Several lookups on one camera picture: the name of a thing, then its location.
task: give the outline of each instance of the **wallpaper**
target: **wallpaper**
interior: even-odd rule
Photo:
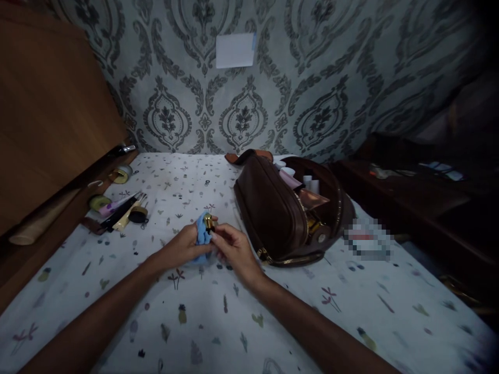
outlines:
[[[51,0],[82,27],[147,152],[249,148],[340,159],[426,121],[487,57],[469,2]],[[216,36],[256,33],[253,66],[216,69]]]

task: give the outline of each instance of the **pixelated area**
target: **pixelated area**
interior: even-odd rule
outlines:
[[[377,219],[370,217],[355,219],[345,230],[343,238],[348,248],[362,261],[389,261],[393,248],[397,246],[389,231]]]

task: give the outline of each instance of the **white patterned bed sheet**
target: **white patterned bed sheet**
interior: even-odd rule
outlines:
[[[146,226],[102,236],[79,226],[0,317],[0,371],[18,371],[186,224],[209,210],[241,227],[241,168],[223,156],[141,153],[112,199],[142,190]],[[486,371],[496,335],[354,202],[357,225],[390,259],[356,256],[343,239],[318,263],[266,274],[405,373]],[[215,258],[165,273],[138,303],[94,372],[320,372],[277,320]]]

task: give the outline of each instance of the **wooden cabinet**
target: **wooden cabinet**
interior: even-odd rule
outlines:
[[[82,30],[0,1],[0,235],[126,137]]]

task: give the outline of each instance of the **blue cloth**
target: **blue cloth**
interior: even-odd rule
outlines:
[[[209,244],[209,241],[212,239],[212,236],[206,232],[206,225],[204,224],[204,216],[209,213],[207,210],[202,213],[198,220],[196,221],[196,225],[198,226],[198,240],[196,240],[196,245]],[[201,255],[189,264],[192,265],[203,265],[208,262],[208,258],[211,256],[211,253],[207,253],[205,255]]]

